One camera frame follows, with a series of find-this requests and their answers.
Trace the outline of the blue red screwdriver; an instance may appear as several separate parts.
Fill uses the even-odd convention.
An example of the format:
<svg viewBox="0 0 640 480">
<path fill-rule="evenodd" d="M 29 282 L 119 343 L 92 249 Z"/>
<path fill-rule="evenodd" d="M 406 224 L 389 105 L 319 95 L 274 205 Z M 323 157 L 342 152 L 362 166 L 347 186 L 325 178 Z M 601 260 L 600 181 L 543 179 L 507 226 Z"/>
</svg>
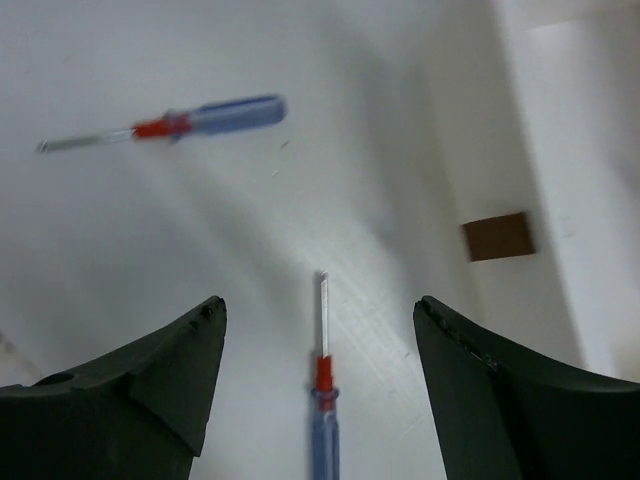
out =
<svg viewBox="0 0 640 480">
<path fill-rule="evenodd" d="M 314 381 L 311 388 L 311 478 L 340 478 L 340 433 L 337 415 L 339 390 L 334 384 L 330 351 L 329 276 L 314 275 L 316 287 L 316 350 Z"/>
<path fill-rule="evenodd" d="M 169 110 L 163 115 L 143 120 L 121 130 L 44 140 L 36 147 L 39 154 L 74 148 L 106 145 L 125 141 L 168 138 L 171 141 L 192 135 L 221 135 L 264 127 L 282 122 L 287 103 L 277 94 L 205 104 L 191 109 Z"/>
</svg>

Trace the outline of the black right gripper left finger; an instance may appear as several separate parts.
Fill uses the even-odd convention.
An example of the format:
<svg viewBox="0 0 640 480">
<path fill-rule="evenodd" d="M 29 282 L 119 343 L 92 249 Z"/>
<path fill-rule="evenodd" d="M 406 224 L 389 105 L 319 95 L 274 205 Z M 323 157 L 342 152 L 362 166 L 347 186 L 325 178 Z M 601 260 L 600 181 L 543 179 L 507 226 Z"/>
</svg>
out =
<svg viewBox="0 0 640 480">
<path fill-rule="evenodd" d="M 226 305 L 213 296 L 101 357 L 2 388 L 2 478 L 188 478 L 225 334 Z"/>
</svg>

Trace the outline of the white drawer container box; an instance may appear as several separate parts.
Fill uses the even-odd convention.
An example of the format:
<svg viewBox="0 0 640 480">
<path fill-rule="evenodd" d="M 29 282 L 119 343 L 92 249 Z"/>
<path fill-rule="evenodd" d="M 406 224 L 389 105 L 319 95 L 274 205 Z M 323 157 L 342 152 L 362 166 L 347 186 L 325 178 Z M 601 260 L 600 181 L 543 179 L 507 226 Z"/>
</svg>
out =
<svg viewBox="0 0 640 480">
<path fill-rule="evenodd" d="M 639 377 L 639 5 L 421 1 L 399 49 L 456 230 L 524 216 L 533 250 L 474 261 L 481 325 L 566 363 Z"/>
</svg>

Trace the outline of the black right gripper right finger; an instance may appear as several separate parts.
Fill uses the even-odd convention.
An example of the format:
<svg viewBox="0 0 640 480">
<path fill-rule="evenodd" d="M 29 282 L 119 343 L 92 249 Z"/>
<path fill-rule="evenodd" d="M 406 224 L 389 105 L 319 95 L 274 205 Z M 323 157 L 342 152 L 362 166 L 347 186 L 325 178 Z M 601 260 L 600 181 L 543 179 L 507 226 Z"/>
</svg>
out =
<svg viewBox="0 0 640 480">
<path fill-rule="evenodd" d="M 638 384 L 546 357 L 431 296 L 413 320 L 448 478 L 638 478 Z"/>
</svg>

